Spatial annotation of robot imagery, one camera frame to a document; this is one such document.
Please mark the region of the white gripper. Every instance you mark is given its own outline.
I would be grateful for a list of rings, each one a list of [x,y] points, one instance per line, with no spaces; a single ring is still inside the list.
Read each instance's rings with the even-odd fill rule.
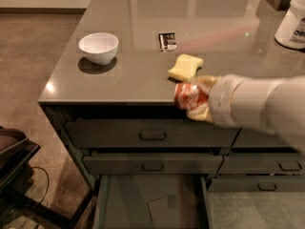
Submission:
[[[235,128],[231,114],[231,99],[245,77],[228,74],[224,76],[200,75],[192,80],[204,94],[209,94],[207,103],[187,111],[187,117],[195,121],[214,123],[225,128]]]

